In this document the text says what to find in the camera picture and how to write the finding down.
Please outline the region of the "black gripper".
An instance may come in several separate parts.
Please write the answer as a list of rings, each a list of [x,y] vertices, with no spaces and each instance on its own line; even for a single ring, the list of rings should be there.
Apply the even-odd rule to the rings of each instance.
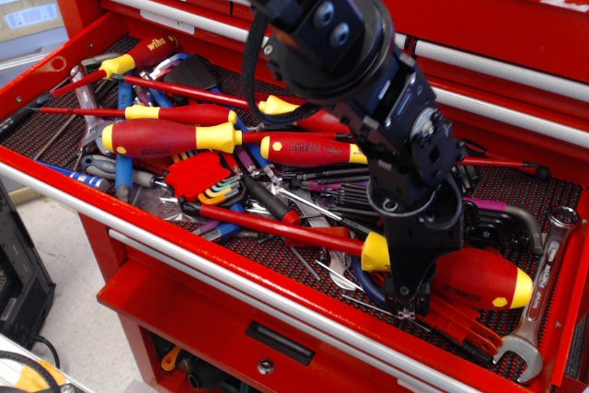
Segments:
[[[399,301],[412,301],[416,315],[431,309],[431,285],[436,261],[463,245],[463,196],[453,180],[443,181],[425,202],[406,208],[386,196],[373,182],[369,202],[384,223],[391,274],[384,280],[384,297],[391,313],[403,315]]]

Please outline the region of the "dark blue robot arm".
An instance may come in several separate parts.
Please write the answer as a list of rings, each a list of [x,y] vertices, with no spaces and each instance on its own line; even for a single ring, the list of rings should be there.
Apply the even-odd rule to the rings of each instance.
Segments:
[[[381,0],[248,0],[255,18],[242,90],[254,98],[261,54],[305,100],[279,125],[328,110],[366,155],[368,200],[384,225],[391,273],[384,298],[397,314],[430,309],[435,263],[461,248],[463,197],[452,171],[462,144],[416,62],[395,43]]]

